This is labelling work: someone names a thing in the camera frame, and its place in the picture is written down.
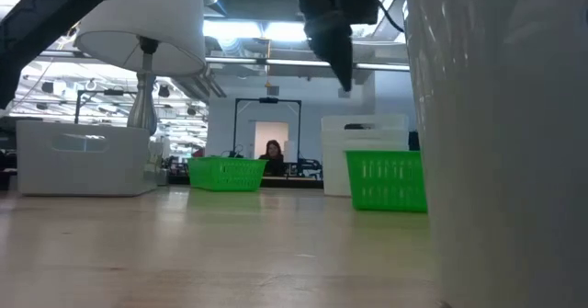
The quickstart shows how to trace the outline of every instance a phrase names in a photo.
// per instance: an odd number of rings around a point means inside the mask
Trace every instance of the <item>storage bin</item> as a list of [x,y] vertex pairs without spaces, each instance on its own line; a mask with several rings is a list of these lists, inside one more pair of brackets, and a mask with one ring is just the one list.
[[[346,130],[361,124],[368,130]],[[403,114],[322,118],[324,194],[351,196],[346,150],[408,151],[408,118]]]
[[197,157],[187,161],[190,185],[212,191],[257,191],[266,160]]
[[426,212],[420,152],[347,151],[357,210]]
[[137,196],[157,188],[161,146],[144,129],[17,123],[18,190],[41,196]]

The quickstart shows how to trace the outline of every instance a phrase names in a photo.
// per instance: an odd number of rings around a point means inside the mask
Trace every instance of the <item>white lamp shade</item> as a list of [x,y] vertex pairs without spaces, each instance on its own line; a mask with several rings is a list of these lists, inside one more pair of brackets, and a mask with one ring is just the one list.
[[138,36],[160,41],[153,73],[192,75],[205,65],[203,0],[108,0],[81,22],[76,46],[105,63],[141,71]]

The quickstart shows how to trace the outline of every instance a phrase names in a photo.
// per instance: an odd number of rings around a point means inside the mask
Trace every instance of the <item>white box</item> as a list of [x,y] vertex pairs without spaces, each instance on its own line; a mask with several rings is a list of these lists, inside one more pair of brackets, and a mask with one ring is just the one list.
[[25,195],[140,195],[156,188],[160,167],[149,145],[143,129],[21,120],[18,190]]
[[[347,124],[363,124],[373,129],[345,130]],[[408,118],[400,114],[323,118],[324,194],[351,196],[345,151],[408,151],[408,134]]]

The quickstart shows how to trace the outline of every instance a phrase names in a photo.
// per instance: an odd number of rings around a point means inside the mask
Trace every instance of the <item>plastic basket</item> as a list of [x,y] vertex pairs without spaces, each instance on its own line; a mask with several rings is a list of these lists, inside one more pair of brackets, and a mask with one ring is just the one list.
[[426,212],[419,152],[347,151],[357,210]]
[[197,157],[187,160],[192,188],[212,191],[257,191],[266,160]]

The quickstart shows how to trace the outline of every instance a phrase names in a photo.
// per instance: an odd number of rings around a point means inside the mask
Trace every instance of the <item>wall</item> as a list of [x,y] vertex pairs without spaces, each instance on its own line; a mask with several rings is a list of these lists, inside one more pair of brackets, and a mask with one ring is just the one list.
[[[289,125],[289,139],[298,139],[298,105],[267,105],[241,102],[237,120],[237,144],[243,147],[254,141],[255,121],[281,121]],[[322,160],[321,119],[329,115],[358,115],[362,107],[359,104],[320,104],[302,103],[300,153],[309,159]],[[206,154],[221,155],[232,149],[232,123],[234,99],[212,99],[209,105],[209,133]]]
[[364,85],[362,108],[366,113],[401,113],[409,118],[409,129],[416,130],[416,108],[411,74],[375,72]]
[[286,154],[286,141],[289,139],[289,125],[284,122],[258,121],[255,123],[255,157],[266,153],[267,142],[275,140]]

